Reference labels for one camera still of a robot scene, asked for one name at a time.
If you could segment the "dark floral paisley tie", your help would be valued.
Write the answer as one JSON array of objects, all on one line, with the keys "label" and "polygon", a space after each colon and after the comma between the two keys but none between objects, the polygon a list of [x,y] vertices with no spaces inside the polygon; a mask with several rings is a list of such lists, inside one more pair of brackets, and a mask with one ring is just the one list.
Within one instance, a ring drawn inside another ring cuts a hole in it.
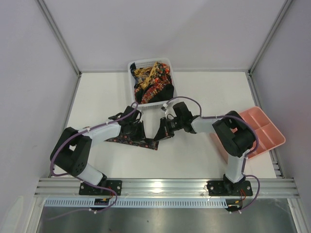
[{"label": "dark floral paisley tie", "polygon": [[136,142],[131,141],[129,138],[127,138],[126,136],[122,136],[122,135],[107,139],[106,142],[119,143],[119,144],[141,147],[141,148],[151,149],[151,150],[158,150],[158,145],[159,145],[159,142],[157,141],[154,141],[152,144],[144,144],[144,143],[140,143],[139,141],[136,141]]}]

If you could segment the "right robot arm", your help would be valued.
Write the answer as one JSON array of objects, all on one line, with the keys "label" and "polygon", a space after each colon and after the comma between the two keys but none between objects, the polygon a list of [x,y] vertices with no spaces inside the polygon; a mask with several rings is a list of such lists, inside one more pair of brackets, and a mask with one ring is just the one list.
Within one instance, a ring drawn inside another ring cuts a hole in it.
[{"label": "right robot arm", "polygon": [[221,181],[207,182],[210,196],[238,196],[250,184],[244,175],[245,160],[254,143],[258,143],[256,132],[235,111],[223,116],[194,116],[184,102],[173,106],[175,116],[160,119],[159,129],[154,137],[160,141],[174,137],[174,132],[214,133],[228,155],[227,168]]}]

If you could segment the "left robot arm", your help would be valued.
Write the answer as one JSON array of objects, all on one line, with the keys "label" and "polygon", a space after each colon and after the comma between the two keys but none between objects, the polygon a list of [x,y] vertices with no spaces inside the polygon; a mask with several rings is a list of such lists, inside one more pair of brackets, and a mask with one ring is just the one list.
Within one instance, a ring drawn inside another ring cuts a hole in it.
[{"label": "left robot arm", "polygon": [[141,116],[134,102],[102,124],[80,130],[65,128],[50,155],[51,168],[58,166],[65,175],[90,186],[106,187],[107,176],[88,162],[91,148],[102,142],[113,142],[157,150],[158,143],[145,135]]}]

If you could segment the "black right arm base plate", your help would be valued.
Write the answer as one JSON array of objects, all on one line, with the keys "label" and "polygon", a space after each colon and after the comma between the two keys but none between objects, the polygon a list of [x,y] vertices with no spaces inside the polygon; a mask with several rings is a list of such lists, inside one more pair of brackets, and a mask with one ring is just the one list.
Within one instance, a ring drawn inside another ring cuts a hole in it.
[{"label": "black right arm base plate", "polygon": [[238,183],[232,183],[224,180],[211,180],[207,182],[209,195],[214,196],[233,196],[238,197],[241,194],[250,197],[253,195],[251,183],[247,180]]}]

